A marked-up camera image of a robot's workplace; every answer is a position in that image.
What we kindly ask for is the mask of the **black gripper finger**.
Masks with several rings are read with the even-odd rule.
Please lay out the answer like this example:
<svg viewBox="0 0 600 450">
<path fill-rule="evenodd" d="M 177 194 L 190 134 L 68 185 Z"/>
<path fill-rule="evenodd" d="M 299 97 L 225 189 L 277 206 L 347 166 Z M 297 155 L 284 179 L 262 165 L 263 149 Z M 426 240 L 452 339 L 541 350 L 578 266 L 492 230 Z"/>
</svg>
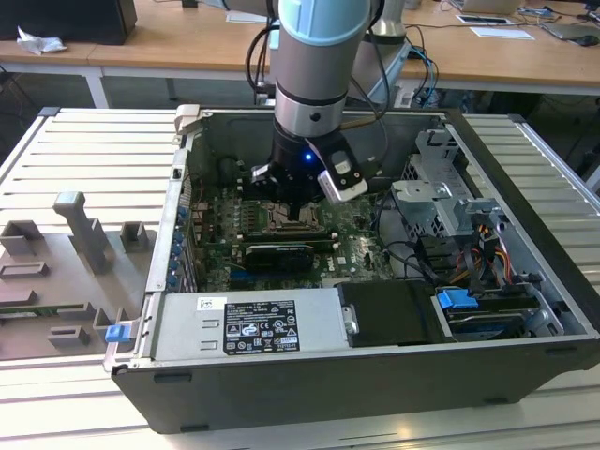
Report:
<svg viewBox="0 0 600 450">
<path fill-rule="evenodd" d="M 298 220 L 304 204 L 304 188 L 287 169 L 276 162 L 269 162 L 252 169 L 251 184 L 273 203 L 287 207 L 287 218 Z"/>
</svg>

